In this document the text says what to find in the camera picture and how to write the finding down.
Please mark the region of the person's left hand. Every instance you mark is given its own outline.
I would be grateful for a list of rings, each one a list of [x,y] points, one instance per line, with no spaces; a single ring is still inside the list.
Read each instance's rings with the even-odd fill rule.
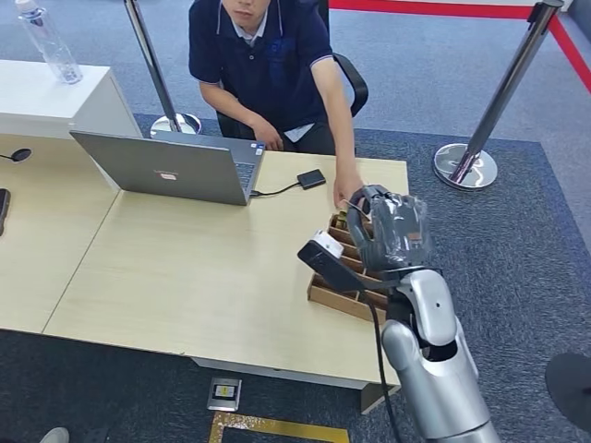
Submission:
[[[351,170],[337,169],[333,187],[334,205],[337,210],[345,209],[346,201],[365,184],[359,173],[353,168]]]

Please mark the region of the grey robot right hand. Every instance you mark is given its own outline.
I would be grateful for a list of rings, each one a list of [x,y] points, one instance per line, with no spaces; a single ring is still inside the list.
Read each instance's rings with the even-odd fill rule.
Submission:
[[[368,185],[347,205],[347,228],[368,270],[422,266],[429,256],[427,206],[420,198]]]

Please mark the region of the person's right hand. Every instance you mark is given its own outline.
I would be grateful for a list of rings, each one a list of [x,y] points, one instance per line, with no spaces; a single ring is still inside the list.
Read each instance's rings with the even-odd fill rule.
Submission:
[[[267,150],[282,151],[284,148],[282,138],[276,129],[260,115],[255,114],[250,122],[250,127],[256,139],[263,141]]]

